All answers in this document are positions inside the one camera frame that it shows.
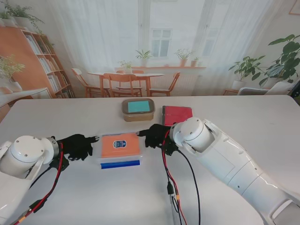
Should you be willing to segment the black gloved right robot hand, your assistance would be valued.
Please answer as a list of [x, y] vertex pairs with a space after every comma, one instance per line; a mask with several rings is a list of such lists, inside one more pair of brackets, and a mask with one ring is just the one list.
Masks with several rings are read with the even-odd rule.
[[138, 137], [145, 137], [145, 147], [162, 148], [166, 134], [171, 127], [160, 124], [153, 124], [150, 128], [138, 131]]

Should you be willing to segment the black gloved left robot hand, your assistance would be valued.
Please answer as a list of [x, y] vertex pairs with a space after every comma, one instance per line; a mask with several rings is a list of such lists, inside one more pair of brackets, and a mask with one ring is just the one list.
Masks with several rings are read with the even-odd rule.
[[67, 138], [58, 140], [59, 147], [64, 155], [68, 155], [71, 161], [84, 161], [88, 156], [93, 155], [93, 143], [99, 141], [99, 136], [85, 137], [82, 134], [74, 134]]

